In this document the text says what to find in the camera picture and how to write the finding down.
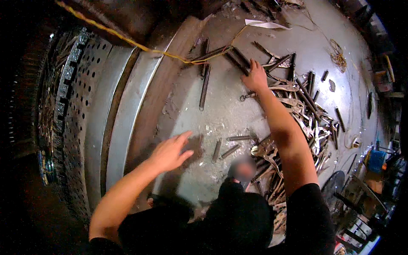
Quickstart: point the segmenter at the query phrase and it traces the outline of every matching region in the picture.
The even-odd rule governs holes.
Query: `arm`
[[[89,240],[103,237],[118,241],[118,228],[141,191],[162,172],[179,167],[194,151],[180,154],[191,131],[161,142],[151,157],[120,179],[96,207],[89,226]]]
[[[286,195],[290,196],[305,184],[318,184],[315,164],[306,138],[283,104],[268,89],[264,68],[251,59],[251,72],[249,76],[243,75],[241,79],[248,89],[256,92],[265,111],[281,158]]]

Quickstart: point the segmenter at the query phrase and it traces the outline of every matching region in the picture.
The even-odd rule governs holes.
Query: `hand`
[[[249,73],[249,76],[242,75],[241,81],[248,89],[256,93],[268,88],[264,68],[258,61],[253,59],[251,59],[251,72]]]
[[[188,137],[191,134],[191,131],[187,131],[162,141],[153,151],[148,161],[155,164],[160,172],[171,171],[181,166],[186,159],[194,154],[194,151],[189,150],[180,155],[181,150],[188,143]]]

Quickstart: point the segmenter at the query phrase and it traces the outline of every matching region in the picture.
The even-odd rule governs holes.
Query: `blue object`
[[[374,173],[381,173],[386,156],[387,153],[385,151],[371,150],[370,158],[368,159],[368,170]]]

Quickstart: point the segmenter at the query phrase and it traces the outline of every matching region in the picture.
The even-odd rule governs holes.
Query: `yellow wire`
[[[136,47],[140,48],[140,49],[143,50],[143,51],[149,51],[149,52],[154,52],[154,53],[160,53],[160,54],[166,55],[166,56],[171,57],[171,58],[177,58],[177,59],[181,60],[181,61],[182,61],[183,63],[185,63],[185,64],[205,64],[205,61],[207,61],[207,60],[209,60],[209,59],[211,59],[211,58],[215,58],[215,57],[217,57],[217,56],[220,56],[220,55],[225,54],[227,51],[230,50],[230,48],[231,48],[230,46],[232,46],[232,43],[234,42],[234,40],[242,33],[242,31],[243,31],[247,26],[249,26],[249,25],[244,26],[244,27],[241,29],[241,31],[239,31],[239,33],[238,33],[236,36],[234,36],[234,38],[231,40],[230,45],[229,45],[229,46],[226,46],[225,49],[224,49],[221,53],[216,54],[216,55],[211,56],[211,57],[208,57],[208,58],[203,59],[203,60],[189,61],[189,60],[184,59],[184,58],[182,58],[182,57],[180,57],[180,56],[173,55],[173,54],[170,54],[170,53],[165,52],[165,51],[149,49],[148,47],[146,47],[146,46],[144,46],[144,45],[141,45],[141,44],[139,44],[139,43],[133,41],[132,39],[127,38],[127,37],[125,37],[125,36],[119,34],[118,32],[116,32],[115,30],[113,30],[113,29],[111,29],[111,28],[105,27],[104,25],[99,24],[99,23],[97,23],[97,22],[94,21],[94,20],[88,19],[88,18],[85,17],[82,13],[80,13],[80,12],[78,12],[78,11],[75,11],[72,7],[66,5],[64,2],[57,1],[57,0],[55,0],[55,2],[56,2],[59,6],[61,6],[61,7],[64,8],[65,10],[67,10],[68,12],[72,13],[75,17],[77,17],[77,18],[79,18],[79,19],[85,21],[86,23],[91,24],[91,25],[93,25],[93,26],[95,26],[95,27],[97,27],[97,28],[99,28],[99,29],[105,30],[106,32],[108,32],[108,33],[111,34],[111,35],[117,36],[118,38],[120,38],[120,39],[126,41],[126,42],[129,43],[130,45],[136,46]]]

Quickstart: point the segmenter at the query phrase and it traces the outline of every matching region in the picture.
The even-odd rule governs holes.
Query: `white paper strip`
[[[245,20],[245,25],[250,25],[253,27],[264,27],[264,28],[270,28],[270,29],[275,29],[275,28],[282,28],[285,30],[291,30],[292,28],[284,27],[279,24],[273,23],[273,22],[263,22],[259,20]]]

